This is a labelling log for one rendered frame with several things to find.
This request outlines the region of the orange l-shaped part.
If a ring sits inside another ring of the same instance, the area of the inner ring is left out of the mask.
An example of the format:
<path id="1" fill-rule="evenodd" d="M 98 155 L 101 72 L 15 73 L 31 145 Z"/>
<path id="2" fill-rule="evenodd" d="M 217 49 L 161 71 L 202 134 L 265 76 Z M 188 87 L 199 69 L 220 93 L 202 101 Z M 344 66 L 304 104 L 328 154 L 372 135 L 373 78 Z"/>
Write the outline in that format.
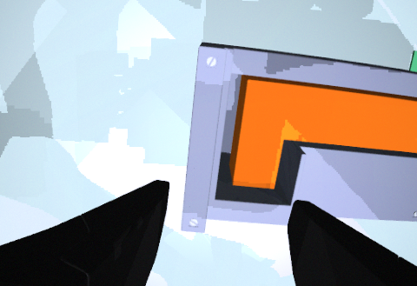
<path id="1" fill-rule="evenodd" d="M 273 189 L 285 139 L 417 153 L 417 97 L 242 75 L 233 185 Z"/>

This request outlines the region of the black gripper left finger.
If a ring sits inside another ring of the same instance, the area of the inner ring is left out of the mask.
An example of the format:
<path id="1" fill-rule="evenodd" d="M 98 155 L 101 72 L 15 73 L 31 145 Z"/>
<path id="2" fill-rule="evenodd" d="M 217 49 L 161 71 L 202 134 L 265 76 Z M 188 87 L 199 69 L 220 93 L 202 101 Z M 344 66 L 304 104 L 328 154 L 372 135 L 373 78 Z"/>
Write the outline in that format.
<path id="1" fill-rule="evenodd" d="M 0 244 L 0 286 L 146 286 L 170 186 L 156 181 L 69 221 Z"/>

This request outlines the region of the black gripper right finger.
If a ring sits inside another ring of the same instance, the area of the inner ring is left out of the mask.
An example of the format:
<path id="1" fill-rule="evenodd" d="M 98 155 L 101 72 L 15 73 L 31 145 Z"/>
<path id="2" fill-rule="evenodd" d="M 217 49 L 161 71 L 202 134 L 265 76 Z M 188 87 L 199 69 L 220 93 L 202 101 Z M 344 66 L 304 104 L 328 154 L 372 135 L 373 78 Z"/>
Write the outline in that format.
<path id="1" fill-rule="evenodd" d="M 288 247 L 296 286 L 417 286 L 417 266 L 331 216 L 295 200 Z"/>

